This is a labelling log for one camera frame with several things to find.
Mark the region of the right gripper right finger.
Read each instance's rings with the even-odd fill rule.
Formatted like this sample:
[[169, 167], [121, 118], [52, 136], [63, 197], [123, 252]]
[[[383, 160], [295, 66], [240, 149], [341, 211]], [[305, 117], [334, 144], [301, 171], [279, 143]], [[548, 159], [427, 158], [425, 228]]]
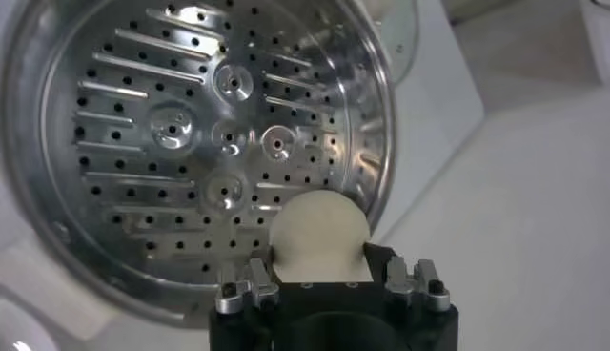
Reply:
[[374, 282], [382, 285], [392, 303], [405, 308], [419, 304], [433, 313], [450, 310], [450, 292], [432, 260], [418, 260], [410, 272], [404, 257], [389, 247], [365, 243], [363, 249]]

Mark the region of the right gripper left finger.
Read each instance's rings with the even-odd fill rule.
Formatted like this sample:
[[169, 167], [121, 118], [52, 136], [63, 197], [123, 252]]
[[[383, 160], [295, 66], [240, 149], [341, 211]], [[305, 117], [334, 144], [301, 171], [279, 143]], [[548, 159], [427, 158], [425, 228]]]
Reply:
[[248, 308], [267, 312], [282, 304], [281, 281], [273, 266], [273, 248], [255, 250], [246, 258], [223, 260], [217, 270], [214, 311], [236, 315]]

